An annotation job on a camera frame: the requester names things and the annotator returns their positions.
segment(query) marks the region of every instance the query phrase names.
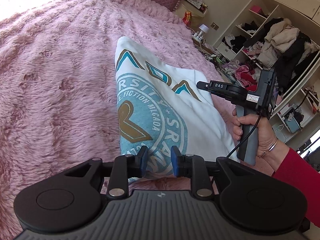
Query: white lamp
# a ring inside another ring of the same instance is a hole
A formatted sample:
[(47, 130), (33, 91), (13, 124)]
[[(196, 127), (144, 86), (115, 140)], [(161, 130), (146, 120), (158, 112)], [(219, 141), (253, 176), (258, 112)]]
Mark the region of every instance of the white lamp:
[(199, 29), (200, 29), (201, 31), (195, 33), (195, 34), (193, 35), (193, 37), (194, 37), (194, 39), (197, 40), (198, 42), (201, 42), (202, 39), (203, 39), (204, 34), (207, 33), (207, 32), (209, 32), (210, 29), (209, 29), (206, 25), (204, 25), (204, 24), (202, 24), (202, 25), (199, 27)]

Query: bed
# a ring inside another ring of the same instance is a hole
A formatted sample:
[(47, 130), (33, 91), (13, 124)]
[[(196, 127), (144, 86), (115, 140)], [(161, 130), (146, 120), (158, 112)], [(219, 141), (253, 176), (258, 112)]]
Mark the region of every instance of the bed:
[[(182, 20), (154, 1), (0, 3), (0, 239), (6, 240), (21, 231), (13, 200), (23, 188), (90, 158), (119, 155), (118, 38), (130, 37), (208, 80), (222, 78), (193, 46)], [(231, 131), (234, 106), (216, 96), (213, 102)], [(189, 186), (188, 179), (165, 178), (131, 189)]]

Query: person's arm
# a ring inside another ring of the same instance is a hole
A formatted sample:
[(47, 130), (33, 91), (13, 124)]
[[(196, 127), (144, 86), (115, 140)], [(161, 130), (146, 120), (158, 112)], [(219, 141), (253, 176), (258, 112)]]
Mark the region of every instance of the person's arm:
[(308, 201), (306, 218), (320, 227), (320, 174), (290, 149), (273, 177), (305, 195)]

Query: silver bracelet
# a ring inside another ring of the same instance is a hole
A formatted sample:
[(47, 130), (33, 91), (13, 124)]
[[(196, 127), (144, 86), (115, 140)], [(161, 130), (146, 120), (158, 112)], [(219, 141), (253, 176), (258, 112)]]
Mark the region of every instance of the silver bracelet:
[[(268, 149), (268, 152), (271, 152), (273, 150), (273, 148), (276, 146), (276, 144), (278, 143), (279, 139), (278, 137), (276, 137), (275, 141), (273, 142), (273, 144), (271, 144), (271, 146)], [(262, 155), (259, 156), (259, 158), (263, 158), (266, 155), (267, 152), (263, 152)]]

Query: wrist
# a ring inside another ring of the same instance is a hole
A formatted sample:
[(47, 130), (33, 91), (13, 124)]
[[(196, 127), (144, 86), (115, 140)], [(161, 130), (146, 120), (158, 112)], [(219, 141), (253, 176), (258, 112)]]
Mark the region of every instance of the wrist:
[(263, 159), (269, 163), (274, 171), (277, 171), (289, 150), (290, 148), (286, 144), (278, 141), (276, 146), (270, 152), (267, 152)]

